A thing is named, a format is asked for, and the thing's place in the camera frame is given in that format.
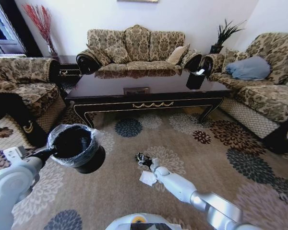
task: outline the trash bin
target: trash bin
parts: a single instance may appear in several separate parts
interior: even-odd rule
[[[55,149],[51,158],[80,173],[92,173],[103,164],[106,152],[100,145],[101,133],[82,124],[59,125],[48,136],[47,148]]]

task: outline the carpet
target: carpet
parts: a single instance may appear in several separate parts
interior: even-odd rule
[[[211,229],[203,213],[178,201],[162,184],[149,187],[139,181],[148,168],[137,165],[137,152],[159,157],[162,166],[199,191],[234,203],[246,222],[288,229],[288,155],[267,151],[219,110],[199,124],[201,111],[91,114],[103,134],[104,164],[92,174],[80,174],[49,159],[32,194],[14,207],[12,229],[103,230],[114,219],[137,212],[161,215],[183,229]],[[70,108],[60,120],[81,122]],[[0,168],[8,165],[0,153]]]

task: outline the plastic bag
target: plastic bag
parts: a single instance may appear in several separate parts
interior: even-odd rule
[[[59,125],[48,136],[47,148],[56,148],[51,158],[61,165],[79,167],[99,149],[102,134],[83,124]]]

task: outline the blue pillow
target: blue pillow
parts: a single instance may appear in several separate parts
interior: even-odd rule
[[[227,73],[233,78],[241,80],[263,80],[271,72],[270,65],[261,57],[250,57],[241,61],[229,63],[226,66]]]

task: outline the potted plant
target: potted plant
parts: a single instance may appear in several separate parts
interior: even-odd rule
[[[237,25],[231,25],[233,21],[227,22],[225,19],[225,26],[219,25],[218,30],[218,40],[217,43],[211,46],[210,53],[211,54],[218,54],[220,53],[221,49],[223,48],[222,44],[235,32],[238,32],[240,30],[244,30],[244,28],[240,29],[239,26],[241,26],[244,22],[241,22]]]

